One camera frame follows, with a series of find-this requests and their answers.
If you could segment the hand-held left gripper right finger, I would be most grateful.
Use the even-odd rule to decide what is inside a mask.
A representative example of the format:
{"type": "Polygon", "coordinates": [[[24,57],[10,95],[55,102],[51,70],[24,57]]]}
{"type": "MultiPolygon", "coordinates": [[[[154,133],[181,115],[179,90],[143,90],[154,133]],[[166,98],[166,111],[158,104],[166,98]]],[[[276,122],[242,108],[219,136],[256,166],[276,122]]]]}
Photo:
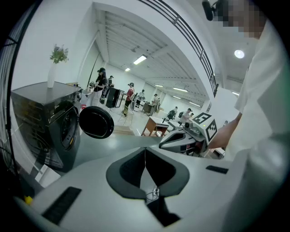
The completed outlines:
{"type": "Polygon", "coordinates": [[[157,223],[145,224],[146,232],[223,232],[223,223],[226,219],[228,207],[227,197],[222,193],[226,189],[227,174],[207,169],[216,166],[224,169],[233,167],[233,162],[216,159],[197,158],[181,155],[158,148],[146,148],[146,154],[154,155],[166,160],[168,163],[176,161],[189,171],[186,184],[179,188],[176,194],[166,195],[164,202],[170,213],[180,217],[179,221],[163,227],[157,223]]]}

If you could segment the wooden table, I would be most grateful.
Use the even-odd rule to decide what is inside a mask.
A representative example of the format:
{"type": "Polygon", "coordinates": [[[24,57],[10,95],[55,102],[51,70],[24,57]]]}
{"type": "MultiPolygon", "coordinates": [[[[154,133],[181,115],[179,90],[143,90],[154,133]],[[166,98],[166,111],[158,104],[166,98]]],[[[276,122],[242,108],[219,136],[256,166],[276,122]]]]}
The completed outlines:
{"type": "Polygon", "coordinates": [[[141,136],[163,137],[169,127],[165,119],[149,116],[141,136]]]}

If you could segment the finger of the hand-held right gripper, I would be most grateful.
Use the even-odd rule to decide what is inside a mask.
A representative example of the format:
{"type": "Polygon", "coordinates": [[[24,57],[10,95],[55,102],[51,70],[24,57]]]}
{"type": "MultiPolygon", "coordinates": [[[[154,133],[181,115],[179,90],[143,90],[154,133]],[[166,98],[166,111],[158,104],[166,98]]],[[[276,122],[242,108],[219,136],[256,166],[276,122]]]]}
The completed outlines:
{"type": "Polygon", "coordinates": [[[159,148],[174,152],[185,153],[188,149],[195,146],[195,140],[174,140],[167,143],[160,143],[159,148]]]}
{"type": "Polygon", "coordinates": [[[196,142],[196,140],[187,132],[183,130],[181,131],[174,130],[174,131],[171,131],[169,134],[167,134],[163,138],[163,143],[173,143],[173,142],[182,141],[182,140],[185,140],[185,141],[189,140],[190,143],[196,142]]]}

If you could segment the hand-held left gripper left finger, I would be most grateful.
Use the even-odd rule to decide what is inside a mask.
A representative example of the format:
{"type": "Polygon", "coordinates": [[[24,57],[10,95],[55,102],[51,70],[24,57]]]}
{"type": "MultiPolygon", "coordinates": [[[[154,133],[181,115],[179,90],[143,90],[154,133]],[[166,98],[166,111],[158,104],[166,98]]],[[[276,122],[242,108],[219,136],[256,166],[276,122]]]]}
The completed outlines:
{"type": "Polygon", "coordinates": [[[162,224],[142,199],[127,199],[107,183],[111,163],[136,152],[133,148],[85,162],[43,189],[31,205],[14,197],[16,205],[37,229],[45,232],[155,232],[162,224]],[[68,188],[81,190],[58,225],[42,216],[68,188]]]}

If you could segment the wooden slat platform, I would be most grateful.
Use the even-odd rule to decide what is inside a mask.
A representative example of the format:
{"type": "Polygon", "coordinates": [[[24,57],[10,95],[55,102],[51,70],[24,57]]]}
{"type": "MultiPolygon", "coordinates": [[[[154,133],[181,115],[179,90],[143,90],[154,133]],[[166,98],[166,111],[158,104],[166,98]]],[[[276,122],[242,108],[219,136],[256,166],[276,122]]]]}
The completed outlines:
{"type": "Polygon", "coordinates": [[[134,132],[129,126],[115,126],[113,134],[115,135],[132,135],[135,136],[134,132]]]}

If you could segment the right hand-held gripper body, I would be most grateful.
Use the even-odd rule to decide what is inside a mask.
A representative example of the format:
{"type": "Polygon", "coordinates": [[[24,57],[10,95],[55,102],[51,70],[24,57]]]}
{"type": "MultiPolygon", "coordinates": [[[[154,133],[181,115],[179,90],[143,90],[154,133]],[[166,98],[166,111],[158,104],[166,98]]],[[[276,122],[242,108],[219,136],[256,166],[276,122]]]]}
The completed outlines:
{"type": "Polygon", "coordinates": [[[218,132],[215,118],[206,112],[201,112],[186,122],[183,129],[195,140],[187,153],[193,152],[198,155],[208,149],[208,145],[218,132]]]}

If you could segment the white ribbed vase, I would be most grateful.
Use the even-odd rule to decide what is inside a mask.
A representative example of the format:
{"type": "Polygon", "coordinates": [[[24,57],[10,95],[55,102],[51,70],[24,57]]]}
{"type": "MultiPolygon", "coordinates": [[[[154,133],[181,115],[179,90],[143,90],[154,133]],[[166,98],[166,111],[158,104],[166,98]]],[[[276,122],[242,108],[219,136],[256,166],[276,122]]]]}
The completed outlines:
{"type": "Polygon", "coordinates": [[[54,86],[54,81],[55,81],[55,75],[56,75],[56,64],[52,63],[50,70],[48,72],[48,88],[53,88],[54,86]]]}

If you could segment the green flower bouquet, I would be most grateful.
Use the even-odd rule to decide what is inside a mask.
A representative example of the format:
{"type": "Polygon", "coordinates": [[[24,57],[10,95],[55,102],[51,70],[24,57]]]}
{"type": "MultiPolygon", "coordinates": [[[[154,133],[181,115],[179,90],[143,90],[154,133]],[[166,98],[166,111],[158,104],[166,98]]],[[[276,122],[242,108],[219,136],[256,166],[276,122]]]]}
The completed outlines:
{"type": "Polygon", "coordinates": [[[54,64],[58,64],[60,62],[66,63],[69,60],[68,48],[64,48],[64,45],[59,47],[57,44],[55,44],[52,50],[52,54],[50,55],[50,60],[52,60],[54,64]]]}

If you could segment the round black washer door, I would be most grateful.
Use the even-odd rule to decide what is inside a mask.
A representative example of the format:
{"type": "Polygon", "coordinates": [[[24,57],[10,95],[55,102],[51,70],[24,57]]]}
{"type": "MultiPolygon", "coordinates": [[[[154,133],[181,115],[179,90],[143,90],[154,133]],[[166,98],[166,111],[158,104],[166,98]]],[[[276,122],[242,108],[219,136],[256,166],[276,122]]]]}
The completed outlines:
{"type": "Polygon", "coordinates": [[[111,115],[97,106],[86,107],[80,112],[79,126],[85,134],[95,139],[105,139],[114,131],[111,115]]]}

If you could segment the dark grey washing machine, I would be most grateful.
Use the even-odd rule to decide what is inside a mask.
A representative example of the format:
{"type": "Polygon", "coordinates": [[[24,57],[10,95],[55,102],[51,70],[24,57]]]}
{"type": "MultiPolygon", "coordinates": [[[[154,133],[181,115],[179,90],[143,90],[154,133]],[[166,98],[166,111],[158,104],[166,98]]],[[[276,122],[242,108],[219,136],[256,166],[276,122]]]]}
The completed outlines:
{"type": "Polygon", "coordinates": [[[46,82],[15,89],[11,100],[21,135],[40,164],[68,172],[80,144],[78,117],[82,89],[46,82]]]}

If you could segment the person's right forearm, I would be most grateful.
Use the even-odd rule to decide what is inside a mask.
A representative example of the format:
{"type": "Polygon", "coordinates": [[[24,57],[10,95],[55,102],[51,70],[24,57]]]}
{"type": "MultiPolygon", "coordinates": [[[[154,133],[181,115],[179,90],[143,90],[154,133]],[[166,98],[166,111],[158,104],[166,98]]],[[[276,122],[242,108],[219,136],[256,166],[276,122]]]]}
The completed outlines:
{"type": "Polygon", "coordinates": [[[241,117],[242,113],[239,113],[233,121],[222,127],[212,139],[212,141],[209,143],[208,148],[216,149],[226,147],[241,117]]]}

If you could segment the black open cabinet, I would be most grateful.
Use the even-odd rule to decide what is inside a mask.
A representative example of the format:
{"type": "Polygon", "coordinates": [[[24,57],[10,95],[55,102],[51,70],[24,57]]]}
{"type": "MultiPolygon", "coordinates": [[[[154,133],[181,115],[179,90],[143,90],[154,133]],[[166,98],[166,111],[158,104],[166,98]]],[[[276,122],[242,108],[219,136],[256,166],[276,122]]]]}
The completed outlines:
{"type": "Polygon", "coordinates": [[[110,88],[108,98],[106,101],[106,107],[109,109],[119,108],[121,106],[121,102],[123,100],[124,91],[110,88]]]}

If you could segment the person's white shirt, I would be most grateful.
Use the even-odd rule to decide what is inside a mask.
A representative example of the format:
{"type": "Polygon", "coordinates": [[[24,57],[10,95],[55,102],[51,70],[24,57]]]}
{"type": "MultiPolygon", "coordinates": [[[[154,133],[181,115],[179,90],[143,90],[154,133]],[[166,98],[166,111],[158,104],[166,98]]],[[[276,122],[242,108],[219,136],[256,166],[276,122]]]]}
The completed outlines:
{"type": "Polygon", "coordinates": [[[269,21],[235,108],[241,118],[224,156],[231,166],[221,232],[280,231],[290,205],[290,61],[269,21]]]}

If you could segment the black ceiling railing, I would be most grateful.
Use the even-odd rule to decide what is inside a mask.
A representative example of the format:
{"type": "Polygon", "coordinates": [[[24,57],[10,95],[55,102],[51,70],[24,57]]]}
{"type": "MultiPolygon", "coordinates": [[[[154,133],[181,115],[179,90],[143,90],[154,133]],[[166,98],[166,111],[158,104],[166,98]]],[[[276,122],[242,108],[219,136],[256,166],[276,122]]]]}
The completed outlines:
{"type": "Polygon", "coordinates": [[[217,94],[219,84],[216,83],[215,74],[211,66],[208,55],[202,46],[199,38],[194,33],[189,24],[178,14],[171,6],[165,3],[163,0],[138,0],[139,2],[152,8],[160,15],[165,17],[188,41],[196,55],[198,56],[205,73],[208,77],[213,96],[217,94]]]}

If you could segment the black window frame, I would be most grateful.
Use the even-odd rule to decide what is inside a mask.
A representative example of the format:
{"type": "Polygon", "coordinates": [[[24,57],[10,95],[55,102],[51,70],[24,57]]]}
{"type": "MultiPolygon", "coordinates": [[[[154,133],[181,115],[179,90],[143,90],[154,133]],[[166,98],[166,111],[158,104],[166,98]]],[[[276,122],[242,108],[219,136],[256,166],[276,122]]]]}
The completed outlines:
{"type": "Polygon", "coordinates": [[[21,33],[31,4],[17,0],[0,1],[0,167],[13,172],[10,92],[21,33]]]}

